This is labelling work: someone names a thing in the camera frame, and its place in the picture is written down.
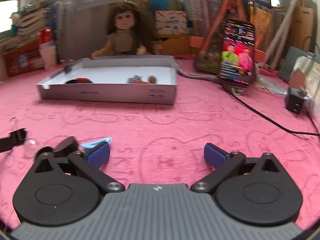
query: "doll's face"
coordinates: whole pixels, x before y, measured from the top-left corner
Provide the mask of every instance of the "doll's face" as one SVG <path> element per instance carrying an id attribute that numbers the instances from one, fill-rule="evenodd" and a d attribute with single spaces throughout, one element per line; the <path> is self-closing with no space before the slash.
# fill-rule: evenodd
<path id="1" fill-rule="evenodd" d="M 115 18 L 115 25 L 117 29 L 128 30 L 134 26 L 134 16 L 131 11 L 119 13 Z"/>

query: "pink tablecloth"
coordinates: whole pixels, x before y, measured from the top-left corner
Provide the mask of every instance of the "pink tablecloth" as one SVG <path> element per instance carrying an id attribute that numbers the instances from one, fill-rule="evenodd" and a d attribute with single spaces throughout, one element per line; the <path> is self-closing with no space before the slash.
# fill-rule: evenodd
<path id="1" fill-rule="evenodd" d="M 191 62 L 180 60 L 191 71 Z M 34 72 L 0 85 L 0 136 L 11 117 L 38 145 L 0 153 L 0 217 L 16 227 L 12 196 L 33 163 L 37 149 L 68 136 L 79 142 L 112 137 L 111 157 L 103 171 L 126 186 L 136 183 L 187 183 L 212 171 L 203 158 L 205 143 L 250 157 L 273 152 L 303 192 L 297 224 L 306 228 L 320 215 L 320 150 L 317 137 L 294 136 L 277 128 L 208 81 L 178 77 L 174 106 L 39 100 L 35 84 L 49 72 Z M 251 87 L 241 98 L 291 130 L 314 132 L 309 119 L 284 108 L 282 96 Z"/>

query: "white logo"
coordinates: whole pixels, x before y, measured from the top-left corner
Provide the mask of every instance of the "white logo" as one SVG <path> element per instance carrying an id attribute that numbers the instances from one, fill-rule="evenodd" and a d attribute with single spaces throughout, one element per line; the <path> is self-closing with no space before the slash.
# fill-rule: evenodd
<path id="1" fill-rule="evenodd" d="M 154 187 L 153 188 L 155 191 L 160 191 L 161 189 L 162 189 L 162 187 L 161 186 L 156 186 L 156 187 Z"/>

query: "doll's hair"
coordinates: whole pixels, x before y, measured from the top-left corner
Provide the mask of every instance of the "doll's hair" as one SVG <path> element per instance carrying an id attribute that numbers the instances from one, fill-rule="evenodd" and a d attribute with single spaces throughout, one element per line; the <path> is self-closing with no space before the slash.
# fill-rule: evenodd
<path id="1" fill-rule="evenodd" d="M 154 54 L 152 42 L 155 40 L 155 30 L 152 28 L 151 19 L 133 2 L 121 1 L 110 8 L 106 28 L 107 34 L 109 35 L 116 31 L 116 16 L 127 11 L 131 11 L 134 17 L 132 38 L 135 44 L 133 50 L 136 51 L 140 44 L 142 44 L 150 54 Z"/>

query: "phone screen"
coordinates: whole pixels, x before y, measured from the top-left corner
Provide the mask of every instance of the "phone screen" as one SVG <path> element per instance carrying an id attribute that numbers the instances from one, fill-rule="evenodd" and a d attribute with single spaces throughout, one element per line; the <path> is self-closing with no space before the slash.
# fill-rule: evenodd
<path id="1" fill-rule="evenodd" d="M 219 78 L 247 86 L 253 71 L 254 26 L 228 19 L 223 37 Z"/>

